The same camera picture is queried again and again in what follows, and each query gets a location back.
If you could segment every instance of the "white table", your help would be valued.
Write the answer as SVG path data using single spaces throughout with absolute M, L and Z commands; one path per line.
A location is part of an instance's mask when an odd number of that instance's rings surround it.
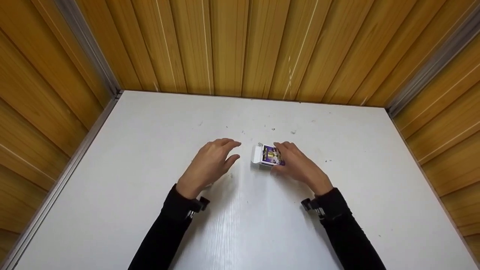
M 330 176 L 387 269 L 476 269 L 384 109 L 126 91 L 16 270 L 126 269 L 197 150 L 231 137 L 241 159 L 205 197 L 175 269 L 338 269 L 301 209 L 309 190 L 250 164 L 293 141 Z

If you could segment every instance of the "metal frame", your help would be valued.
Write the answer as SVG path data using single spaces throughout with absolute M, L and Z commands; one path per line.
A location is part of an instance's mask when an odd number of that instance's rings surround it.
M 63 188 L 67 184 L 68 180 L 72 176 L 73 172 L 77 168 L 78 164 L 84 157 L 85 153 L 87 152 L 88 148 L 92 144 L 96 135 L 102 128 L 103 124 L 107 120 L 110 113 L 113 111 L 113 108 L 117 104 L 120 96 L 121 96 L 121 93 L 117 94 L 105 107 L 103 112 L 98 117 L 97 121 L 95 121 L 95 124 L 92 126 L 92 128 L 90 129 L 90 131 L 88 132 L 84 140 L 81 142 L 78 149 L 73 154 L 72 158 L 67 164 L 67 167 L 65 167 L 60 177 L 55 182 L 55 185 L 49 191 L 49 193 L 47 194 L 47 197 L 43 200 L 42 205 L 36 211 L 33 218 L 30 220 L 30 223 L 28 224 L 27 228 L 21 234 L 21 236 L 18 238 L 17 242 L 15 243 L 15 246 L 9 252 L 6 260 L 4 261 L 3 266 L 1 267 L 1 270 L 15 269 L 18 261 L 22 257 L 24 251 L 28 247 L 32 238 L 35 236 L 35 233 L 37 232 L 38 228 L 42 225 L 43 220 L 48 215 L 48 212 L 50 212 L 50 209 L 52 208 L 53 204 L 55 203 L 58 196 L 62 192 Z
M 396 116 L 479 32 L 480 5 L 390 102 L 387 106 L 390 117 Z
M 90 62 L 95 67 L 97 73 L 102 78 L 102 81 L 108 89 L 112 97 L 120 92 L 120 85 L 108 65 L 105 56 L 100 49 L 100 46 L 95 40 L 92 31 L 88 27 L 82 11 L 78 7 L 75 0 L 54 0 L 58 10 L 77 38 L 78 43 L 84 50 Z

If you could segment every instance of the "black sleeve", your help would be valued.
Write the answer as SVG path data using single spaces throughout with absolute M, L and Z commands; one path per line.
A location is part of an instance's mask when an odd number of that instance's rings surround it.
M 168 269 L 180 241 L 192 219 L 188 217 L 192 201 L 170 190 L 160 215 L 153 223 L 133 257 L 129 270 Z
M 340 191 L 334 188 L 318 196 L 317 201 L 325 212 L 325 216 L 320 216 L 320 222 L 343 268 L 384 270 L 382 260 L 353 218 Z

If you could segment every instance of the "wooden wall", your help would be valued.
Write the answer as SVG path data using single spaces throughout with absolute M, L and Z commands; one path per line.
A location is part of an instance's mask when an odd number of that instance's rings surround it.
M 2 1 L 0 262 L 108 100 L 53 1 Z
M 480 36 L 394 121 L 480 261 Z
M 479 0 L 77 0 L 125 89 L 385 107 Z

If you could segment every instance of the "black wrist clip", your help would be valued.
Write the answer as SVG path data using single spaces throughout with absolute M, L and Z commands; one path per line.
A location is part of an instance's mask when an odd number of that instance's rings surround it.
M 317 198 L 313 200 L 311 200 L 310 198 L 306 198 L 301 202 L 301 204 L 303 206 L 303 209 L 305 209 L 305 211 L 308 212 L 309 210 L 315 210 L 315 212 L 317 212 L 320 218 L 323 218 L 325 216 L 325 212 L 320 206 L 320 203 L 318 202 Z

